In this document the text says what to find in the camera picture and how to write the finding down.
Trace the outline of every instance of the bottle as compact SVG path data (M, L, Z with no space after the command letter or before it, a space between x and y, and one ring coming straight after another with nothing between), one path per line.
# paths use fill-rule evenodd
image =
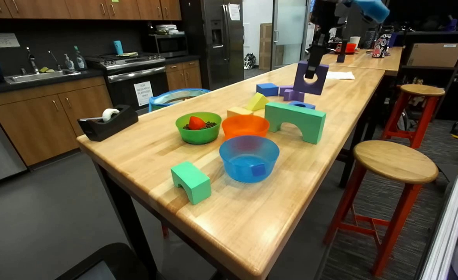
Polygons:
M76 69L78 69L78 71L85 71L87 66L85 66L85 60L84 60L84 57L79 53L79 50L78 50L76 46L73 46L73 49L75 49L75 63L76 63Z
M68 72L75 72L75 64L67 53L64 55L64 64L67 66Z

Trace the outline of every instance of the microwave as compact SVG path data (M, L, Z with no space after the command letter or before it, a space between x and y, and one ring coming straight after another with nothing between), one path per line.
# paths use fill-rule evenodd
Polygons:
M185 57L188 53L185 35L146 35L143 49L146 53L157 53L163 58Z

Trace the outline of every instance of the wooden table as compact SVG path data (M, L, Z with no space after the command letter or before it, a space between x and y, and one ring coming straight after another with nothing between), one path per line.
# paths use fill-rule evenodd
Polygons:
M367 71L385 71L388 77L397 77L402 47L389 50L389 57L381 60L371 58L371 50L358 50L355 55L346 55L344 63L336 63L338 55L324 55L321 64L339 66L342 69L367 69Z
M96 164L132 248L152 274L156 267L129 197L219 271L237 279L265 279L269 274L385 75L385 71L361 67L349 71L355 81L327 81L322 95L305 97L307 103L327 114L322 141L305 144L291 125L269 134L280 156L272 175L254 186L233 183L224 173L218 156L223 133L213 144L185 145L174 120L196 111L226 117L229 108L252 99L257 83L293 85L296 66L142 116L138 123L104 142L78 137L82 151ZM180 161L193 162L212 179L207 201L191 206L173 186L170 169Z

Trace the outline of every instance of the floor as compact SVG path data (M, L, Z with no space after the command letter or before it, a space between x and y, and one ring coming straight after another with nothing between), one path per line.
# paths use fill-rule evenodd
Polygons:
M422 151L450 178L448 184L453 184L458 141L448 136L448 130L448 122L433 122ZM333 165L269 279L369 279L369 267L374 260L369 239L341 234L330 248L321 243L342 193L336 187L341 169L342 164ZM420 197L413 220L438 215L425 209L430 204L433 209L441 206L441 189L447 183L442 176L439 181L441 184L430 186ZM366 204L363 209L371 212L372 206ZM137 206L137 211L162 279L199 280L215 273L173 234L163 240L159 223L142 207ZM427 225L408 226L405 235L414 235L408 242L400 242L381 279L414 276L411 273L416 265L411 262L423 256L425 229ZM126 243L126 239L87 156L73 153L0 184L0 280L54 279L109 243Z

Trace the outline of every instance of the green toy block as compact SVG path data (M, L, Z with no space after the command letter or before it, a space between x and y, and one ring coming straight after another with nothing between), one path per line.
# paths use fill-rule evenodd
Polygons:
M304 142L316 145L322 137L325 113L288 103L266 103L265 119L271 133L279 131L282 123L293 123L302 131Z
M182 187L191 204L199 204L212 195L210 178L190 162L180 162L171 170L176 187Z

